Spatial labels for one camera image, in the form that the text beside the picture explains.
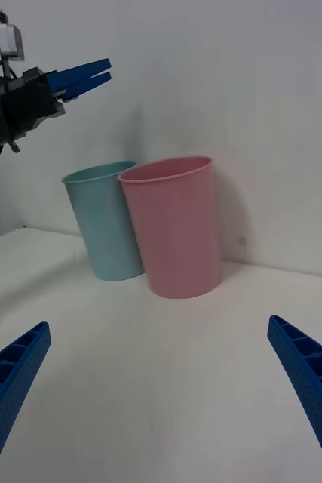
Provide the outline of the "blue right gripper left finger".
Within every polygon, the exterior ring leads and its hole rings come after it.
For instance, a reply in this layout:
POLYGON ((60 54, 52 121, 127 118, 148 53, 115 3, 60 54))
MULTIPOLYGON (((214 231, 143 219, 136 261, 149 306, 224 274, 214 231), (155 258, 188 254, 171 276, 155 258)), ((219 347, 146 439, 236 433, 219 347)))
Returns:
POLYGON ((0 351, 0 454, 50 346, 43 321, 0 351))

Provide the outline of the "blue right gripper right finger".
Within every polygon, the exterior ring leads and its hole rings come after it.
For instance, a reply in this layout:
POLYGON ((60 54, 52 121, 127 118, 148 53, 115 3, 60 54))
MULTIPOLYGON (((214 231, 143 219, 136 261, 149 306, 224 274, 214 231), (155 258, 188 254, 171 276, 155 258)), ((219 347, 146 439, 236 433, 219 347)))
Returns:
POLYGON ((322 448, 322 345, 277 315, 269 319, 267 338, 322 448))

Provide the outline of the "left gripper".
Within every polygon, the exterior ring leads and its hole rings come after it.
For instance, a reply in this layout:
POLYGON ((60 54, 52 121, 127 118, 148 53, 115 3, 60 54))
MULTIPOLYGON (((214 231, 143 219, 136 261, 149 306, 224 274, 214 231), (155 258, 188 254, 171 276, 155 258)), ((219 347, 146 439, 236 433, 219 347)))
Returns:
POLYGON ((63 104, 112 79, 109 58, 46 75, 34 67, 20 78, 4 83, 2 107, 11 139, 16 141, 36 129, 44 120, 65 114, 63 104))

